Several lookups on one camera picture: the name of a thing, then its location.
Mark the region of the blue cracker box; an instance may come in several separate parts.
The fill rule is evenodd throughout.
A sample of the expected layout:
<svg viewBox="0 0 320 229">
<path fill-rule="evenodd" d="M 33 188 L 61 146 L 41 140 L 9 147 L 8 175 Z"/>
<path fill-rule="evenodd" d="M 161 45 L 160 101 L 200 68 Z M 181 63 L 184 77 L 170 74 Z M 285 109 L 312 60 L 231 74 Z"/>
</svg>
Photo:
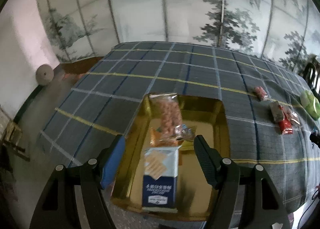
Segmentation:
<svg viewBox="0 0 320 229">
<path fill-rule="evenodd" d="M 144 151 L 143 210 L 177 213 L 179 149 L 179 146 L 150 147 Z"/>
</svg>

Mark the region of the dark grey snack packet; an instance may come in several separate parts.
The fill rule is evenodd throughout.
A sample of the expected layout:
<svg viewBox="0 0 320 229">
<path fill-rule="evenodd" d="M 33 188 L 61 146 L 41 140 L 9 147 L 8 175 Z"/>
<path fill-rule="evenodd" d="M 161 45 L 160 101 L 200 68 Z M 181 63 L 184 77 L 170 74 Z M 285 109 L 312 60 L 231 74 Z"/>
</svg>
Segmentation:
<svg viewBox="0 0 320 229">
<path fill-rule="evenodd" d="M 278 101 L 271 102 L 269 104 L 270 110 L 273 116 L 273 120 L 275 123 L 279 123 L 284 120 L 284 112 L 283 112 L 283 107 L 280 105 Z"/>
</svg>

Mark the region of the gold metal tray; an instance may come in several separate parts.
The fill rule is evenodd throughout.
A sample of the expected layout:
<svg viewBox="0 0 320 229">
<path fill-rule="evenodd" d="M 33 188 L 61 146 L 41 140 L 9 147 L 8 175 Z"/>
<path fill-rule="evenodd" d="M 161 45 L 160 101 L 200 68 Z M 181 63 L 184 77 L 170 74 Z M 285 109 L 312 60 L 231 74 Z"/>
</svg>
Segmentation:
<svg viewBox="0 0 320 229">
<path fill-rule="evenodd" d="M 182 123 L 201 135 L 222 157 L 230 156 L 225 107 L 221 100 L 178 94 Z M 116 206 L 165 220 L 204 221 L 217 196 L 206 182 L 192 139 L 173 147 L 153 147 L 161 113 L 153 94 L 139 107 L 126 138 L 111 201 Z"/>
</svg>

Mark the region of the grey plaid tablecloth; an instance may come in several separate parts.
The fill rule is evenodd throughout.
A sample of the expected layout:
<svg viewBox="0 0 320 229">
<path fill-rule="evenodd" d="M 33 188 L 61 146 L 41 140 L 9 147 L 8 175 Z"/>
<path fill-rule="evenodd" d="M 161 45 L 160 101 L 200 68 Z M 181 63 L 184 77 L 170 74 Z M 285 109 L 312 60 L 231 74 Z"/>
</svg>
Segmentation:
<svg viewBox="0 0 320 229">
<path fill-rule="evenodd" d="M 268 100 L 260 101 L 261 86 Z M 128 134 L 147 93 L 175 92 L 223 102 L 231 157 L 244 166 L 261 162 L 288 212 L 306 206 L 319 184 L 319 149 L 309 140 L 319 126 L 300 106 L 302 77 L 274 62 L 243 53 L 170 42 L 129 42 L 114 47 L 57 104 L 37 144 L 54 165 L 83 164 Z M 282 135 L 269 104 L 297 113 L 300 126 Z"/>
</svg>

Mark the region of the red flat packet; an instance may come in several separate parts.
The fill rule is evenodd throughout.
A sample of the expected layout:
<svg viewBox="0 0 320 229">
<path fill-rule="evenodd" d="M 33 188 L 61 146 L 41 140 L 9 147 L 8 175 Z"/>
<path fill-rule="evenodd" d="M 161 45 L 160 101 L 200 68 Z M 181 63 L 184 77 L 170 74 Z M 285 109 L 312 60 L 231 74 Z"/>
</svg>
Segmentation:
<svg viewBox="0 0 320 229">
<path fill-rule="evenodd" d="M 285 114 L 283 114 L 283 119 L 278 122 L 278 126 L 282 135 L 293 134 L 292 124 Z"/>
</svg>

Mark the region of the small red candy packet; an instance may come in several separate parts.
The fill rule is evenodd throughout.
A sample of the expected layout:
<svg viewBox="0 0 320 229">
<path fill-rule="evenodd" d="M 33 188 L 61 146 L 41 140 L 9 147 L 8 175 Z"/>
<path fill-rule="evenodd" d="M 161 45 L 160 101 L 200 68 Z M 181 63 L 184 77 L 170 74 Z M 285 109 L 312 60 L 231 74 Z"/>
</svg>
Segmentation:
<svg viewBox="0 0 320 229">
<path fill-rule="evenodd" d="M 268 94 L 261 86 L 256 86 L 254 93 L 260 101 L 268 100 Z"/>
</svg>

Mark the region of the small wooden stool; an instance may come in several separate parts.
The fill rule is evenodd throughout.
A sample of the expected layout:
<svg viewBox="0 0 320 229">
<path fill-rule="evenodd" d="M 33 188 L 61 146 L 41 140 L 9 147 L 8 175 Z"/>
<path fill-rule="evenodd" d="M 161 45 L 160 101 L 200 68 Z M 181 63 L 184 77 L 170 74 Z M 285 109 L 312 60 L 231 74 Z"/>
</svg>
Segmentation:
<svg viewBox="0 0 320 229">
<path fill-rule="evenodd" d="M 25 148 L 20 146 L 21 137 L 21 128 L 1 108 L 1 144 L 7 147 L 8 151 L 11 151 L 14 155 L 29 162 L 30 157 L 26 154 Z"/>
</svg>

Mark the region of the green tissue pack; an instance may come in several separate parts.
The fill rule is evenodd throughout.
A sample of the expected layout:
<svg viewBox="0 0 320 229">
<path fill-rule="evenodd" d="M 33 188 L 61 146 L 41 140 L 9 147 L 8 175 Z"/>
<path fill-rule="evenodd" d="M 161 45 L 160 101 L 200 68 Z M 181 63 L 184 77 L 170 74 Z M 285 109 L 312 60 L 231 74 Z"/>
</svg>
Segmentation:
<svg viewBox="0 0 320 229">
<path fill-rule="evenodd" d="M 304 90 L 300 94 L 300 102 L 302 107 L 308 112 L 308 114 L 314 119 L 318 120 L 320 115 L 320 106 L 318 99 L 309 90 Z"/>
</svg>

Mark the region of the dark wooden chair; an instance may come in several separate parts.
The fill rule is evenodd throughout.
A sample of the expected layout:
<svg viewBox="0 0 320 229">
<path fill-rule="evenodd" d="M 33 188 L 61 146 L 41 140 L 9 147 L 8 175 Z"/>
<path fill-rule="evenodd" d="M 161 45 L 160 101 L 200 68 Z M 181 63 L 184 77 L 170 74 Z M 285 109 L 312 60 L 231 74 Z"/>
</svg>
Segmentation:
<svg viewBox="0 0 320 229">
<path fill-rule="evenodd" d="M 303 79 L 315 96 L 319 97 L 319 55 L 312 55 L 303 71 Z"/>
</svg>

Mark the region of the painted folding screen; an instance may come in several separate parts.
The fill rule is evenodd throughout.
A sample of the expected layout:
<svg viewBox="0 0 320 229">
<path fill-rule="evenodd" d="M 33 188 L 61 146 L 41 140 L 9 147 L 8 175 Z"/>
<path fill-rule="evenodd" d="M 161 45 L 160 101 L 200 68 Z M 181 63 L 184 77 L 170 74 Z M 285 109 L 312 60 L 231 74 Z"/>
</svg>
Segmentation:
<svg viewBox="0 0 320 229">
<path fill-rule="evenodd" d="M 36 0 L 59 62 L 105 55 L 130 41 L 226 48 L 294 71 L 319 57 L 312 0 Z"/>
</svg>

